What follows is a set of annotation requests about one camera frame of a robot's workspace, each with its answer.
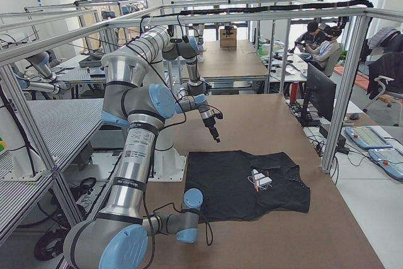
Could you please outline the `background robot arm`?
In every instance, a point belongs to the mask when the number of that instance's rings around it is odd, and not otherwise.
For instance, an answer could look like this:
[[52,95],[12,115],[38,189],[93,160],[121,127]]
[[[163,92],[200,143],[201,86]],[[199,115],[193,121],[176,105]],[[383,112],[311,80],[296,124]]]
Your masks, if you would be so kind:
[[55,54],[51,50],[39,52],[35,55],[26,57],[25,60],[36,70],[34,76],[38,76],[39,80],[33,80],[26,74],[23,74],[15,63],[11,64],[12,71],[16,77],[18,84],[22,90],[39,91],[52,95],[61,94],[63,91],[71,89],[69,81],[63,81],[51,70],[53,64],[60,64],[55,58]]

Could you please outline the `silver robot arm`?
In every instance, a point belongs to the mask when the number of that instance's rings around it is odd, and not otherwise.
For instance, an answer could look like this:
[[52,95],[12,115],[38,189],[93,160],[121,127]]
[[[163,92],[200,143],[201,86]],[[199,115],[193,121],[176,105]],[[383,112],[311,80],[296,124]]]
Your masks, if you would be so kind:
[[152,214],[145,204],[147,183],[154,164],[157,138],[175,113],[198,110],[214,138],[214,113],[204,94],[175,98],[165,83],[145,84],[153,61],[185,58],[197,63],[197,48],[180,42],[166,26],[155,26],[139,38],[103,56],[106,89],[102,120],[128,130],[120,163],[111,182],[108,201],[93,219],[72,227],[63,254],[73,268],[137,268],[158,233],[173,234],[193,243],[198,233],[203,195],[191,188],[176,214]]
[[182,57],[185,60],[189,80],[177,90],[177,113],[186,113],[197,110],[203,120],[204,126],[209,129],[213,139],[220,142],[218,130],[215,127],[216,120],[222,119],[221,112],[215,113],[213,107],[208,104],[206,93],[208,84],[200,76],[198,69],[199,48],[193,37],[170,38],[169,44],[162,50],[162,56],[166,60]]

